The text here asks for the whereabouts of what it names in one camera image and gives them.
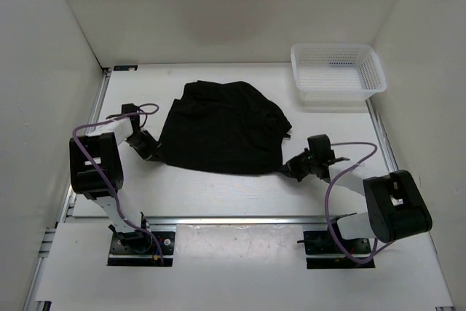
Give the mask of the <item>black shorts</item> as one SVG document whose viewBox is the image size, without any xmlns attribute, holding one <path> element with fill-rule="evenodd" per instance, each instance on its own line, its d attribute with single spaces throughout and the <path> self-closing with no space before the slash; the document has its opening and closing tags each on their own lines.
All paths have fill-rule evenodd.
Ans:
<svg viewBox="0 0 466 311">
<path fill-rule="evenodd" d="M 282 166 L 291 128 L 282 109 L 247 82 L 190 82 L 168 112 L 160 159 L 209 173 L 268 174 Z"/>
</svg>

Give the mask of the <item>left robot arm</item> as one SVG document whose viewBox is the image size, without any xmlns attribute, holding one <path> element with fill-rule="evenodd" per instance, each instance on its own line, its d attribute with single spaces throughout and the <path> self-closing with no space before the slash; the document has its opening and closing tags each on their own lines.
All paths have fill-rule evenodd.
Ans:
<svg viewBox="0 0 466 311">
<path fill-rule="evenodd" d="M 75 127 L 69 141 L 71 186 L 103 209 L 111 220 L 109 229 L 121 244 L 144 253 L 159 246 L 159 241 L 144 214 L 122 193 L 121 143 L 127 143 L 145 161 L 159 148 L 139 117 L 112 117 Z"/>
</svg>

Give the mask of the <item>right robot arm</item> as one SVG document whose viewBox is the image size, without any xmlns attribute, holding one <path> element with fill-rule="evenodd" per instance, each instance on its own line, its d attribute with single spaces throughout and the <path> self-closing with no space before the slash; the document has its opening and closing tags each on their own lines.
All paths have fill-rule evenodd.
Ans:
<svg viewBox="0 0 466 311">
<path fill-rule="evenodd" d="M 335 252 L 346 251 L 355 239 L 391 243 L 429 232 L 433 227 L 432 216 L 407 170 L 387 173 L 346 157 L 335 158 L 333 151 L 320 156 L 305 149 L 288 160 L 280 173 L 297 181 L 314 175 L 328 184 L 328 191 L 338 185 L 364 197 L 365 213 L 330 220 L 327 244 Z"/>
</svg>

